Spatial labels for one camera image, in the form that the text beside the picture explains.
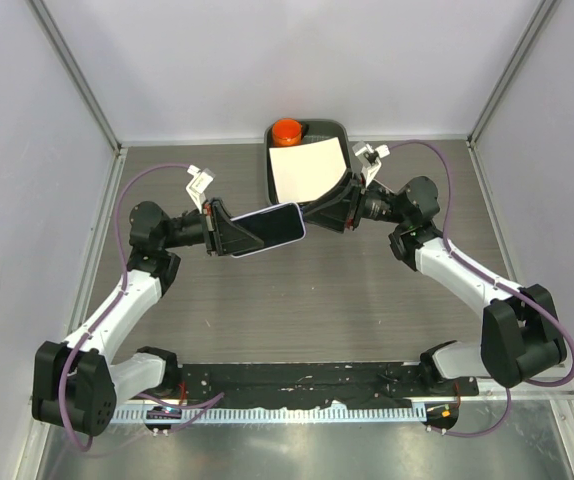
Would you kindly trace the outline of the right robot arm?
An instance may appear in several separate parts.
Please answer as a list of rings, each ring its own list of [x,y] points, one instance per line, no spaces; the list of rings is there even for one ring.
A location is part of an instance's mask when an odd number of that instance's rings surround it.
[[[441,284],[480,318],[478,342],[448,341],[421,354],[418,380],[427,393],[442,394],[456,378],[478,375],[513,388],[563,363],[568,350],[548,290],[510,282],[463,254],[436,227],[439,211],[438,189],[426,176],[392,192],[351,173],[303,208],[306,222],[338,233],[363,220],[395,224],[389,235],[395,258]]]

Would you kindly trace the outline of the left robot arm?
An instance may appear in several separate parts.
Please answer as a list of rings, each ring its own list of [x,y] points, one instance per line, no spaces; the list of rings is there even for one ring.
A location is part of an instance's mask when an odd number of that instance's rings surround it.
[[[119,347],[175,281],[181,263],[176,248],[203,244],[218,256],[261,250],[268,214],[234,217],[218,198],[175,218],[152,201],[136,205],[129,215],[131,252],[113,292],[76,331],[59,343],[44,342],[36,352],[33,418],[96,437],[124,402],[142,393],[172,397],[180,385],[174,353],[142,347],[115,364]]]

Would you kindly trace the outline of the phone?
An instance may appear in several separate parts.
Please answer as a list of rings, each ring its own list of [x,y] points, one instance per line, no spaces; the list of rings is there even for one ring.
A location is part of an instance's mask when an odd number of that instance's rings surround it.
[[[234,258],[250,256],[302,240],[306,227],[301,208],[296,203],[273,205],[256,212],[234,217],[234,225],[258,237],[263,245],[232,254]]]

